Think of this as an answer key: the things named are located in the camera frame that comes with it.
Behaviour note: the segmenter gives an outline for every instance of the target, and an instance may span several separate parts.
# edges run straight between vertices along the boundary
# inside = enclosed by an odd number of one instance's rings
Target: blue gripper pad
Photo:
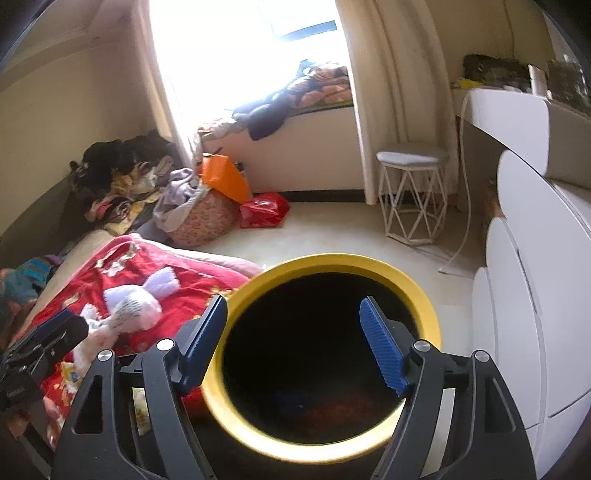
[[[359,320],[386,385],[403,397],[408,390],[408,381],[403,372],[404,356],[385,325],[389,320],[375,301],[369,298],[361,301]]]
[[[228,319],[226,300],[215,295],[199,320],[186,322],[175,340],[179,343],[181,358],[178,370],[181,378],[178,387],[181,395],[201,385]]]

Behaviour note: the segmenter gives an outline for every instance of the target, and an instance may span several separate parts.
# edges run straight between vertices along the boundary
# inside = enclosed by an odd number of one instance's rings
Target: window
[[[348,60],[334,0],[176,0],[158,8],[170,25],[155,43],[169,45],[174,88],[188,99],[192,125],[280,90],[304,59]]]

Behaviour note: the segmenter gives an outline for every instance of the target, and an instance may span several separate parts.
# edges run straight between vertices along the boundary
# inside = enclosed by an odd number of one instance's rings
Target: white cabinet
[[[572,205],[510,151],[498,187],[541,322],[551,417],[591,388],[591,238]]]
[[[496,363],[496,324],[488,269],[481,267],[472,285],[472,350],[488,352]]]
[[[530,441],[531,450],[533,452],[535,451],[535,439],[538,433],[538,425],[528,428],[525,432],[527,433],[527,439]]]
[[[540,441],[536,444],[534,451],[535,471],[538,478],[544,476],[568,447],[590,408],[591,393],[588,393],[569,408],[539,425],[538,428],[544,430],[539,436]]]
[[[563,183],[552,183],[552,186],[579,217],[587,232],[591,232],[591,192]]]
[[[541,417],[540,347],[530,288],[505,219],[495,218],[489,227],[486,265],[495,301],[496,364],[527,429]]]

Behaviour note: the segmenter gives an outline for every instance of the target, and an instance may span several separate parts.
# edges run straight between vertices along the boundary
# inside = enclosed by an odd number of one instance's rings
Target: white curtain
[[[365,198],[378,198],[376,153],[424,142],[449,152],[457,189],[457,136],[441,42],[424,0],[336,0],[347,40]]]
[[[141,68],[144,86],[154,116],[158,133],[163,138],[173,141],[178,146],[183,163],[192,167],[201,160],[203,155],[199,136],[187,120],[190,112],[186,111],[190,104],[183,98],[183,89],[175,85],[175,78],[183,78],[184,72],[179,68],[186,61],[178,61],[182,56],[185,60],[189,47],[171,35],[170,28],[178,15],[166,9],[168,2],[161,0],[135,0],[131,11],[131,24],[134,31],[135,46]]]

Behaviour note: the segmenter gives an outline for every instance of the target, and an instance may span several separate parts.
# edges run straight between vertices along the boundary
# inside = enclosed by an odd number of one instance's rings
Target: gray cloth
[[[164,187],[168,185],[168,181],[170,179],[170,173],[174,169],[174,159],[170,155],[166,155],[162,158],[158,165],[154,167],[154,173],[156,174],[156,186],[157,187]]]
[[[174,232],[209,190],[210,187],[190,168],[174,170],[170,173],[168,186],[154,208],[154,223],[165,232]]]
[[[170,173],[168,187],[163,194],[165,205],[182,205],[197,191],[199,179],[190,168],[181,168]]]

